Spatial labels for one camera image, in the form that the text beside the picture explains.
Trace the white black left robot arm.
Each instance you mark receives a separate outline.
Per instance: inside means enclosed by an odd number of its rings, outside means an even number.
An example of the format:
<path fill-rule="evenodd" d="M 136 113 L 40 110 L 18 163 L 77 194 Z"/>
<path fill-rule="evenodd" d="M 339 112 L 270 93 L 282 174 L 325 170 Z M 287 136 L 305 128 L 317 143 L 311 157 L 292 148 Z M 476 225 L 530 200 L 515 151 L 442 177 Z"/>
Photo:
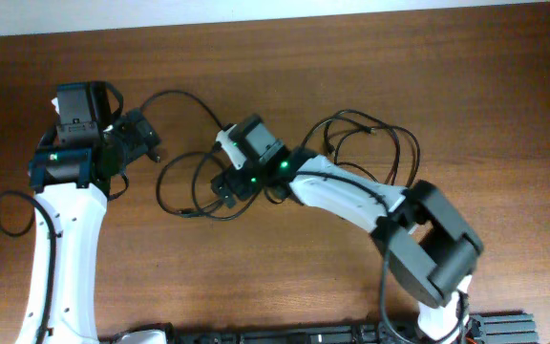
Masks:
<path fill-rule="evenodd" d="M 114 177 L 146 156 L 154 162 L 159 135 L 139 109 L 107 81 L 61 84 L 55 124 L 29 163 L 35 249 L 20 343 L 96 343 L 97 242 Z"/>

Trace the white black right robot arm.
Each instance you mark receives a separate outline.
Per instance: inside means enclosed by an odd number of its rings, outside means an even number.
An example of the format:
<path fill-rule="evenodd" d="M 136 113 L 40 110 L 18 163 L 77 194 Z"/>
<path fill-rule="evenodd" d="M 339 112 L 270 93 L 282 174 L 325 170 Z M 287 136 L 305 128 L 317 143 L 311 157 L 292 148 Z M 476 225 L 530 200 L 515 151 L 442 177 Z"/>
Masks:
<path fill-rule="evenodd" d="M 382 255 L 383 273 L 418 302 L 420 338 L 465 340 L 467 290 L 484 245 L 435 185 L 380 183 L 303 145 L 288 149 L 257 115 L 224 126 L 215 148 L 231 161 L 212 181 L 226 206 L 264 192 L 274 203 L 323 209 L 364 229 Z"/>

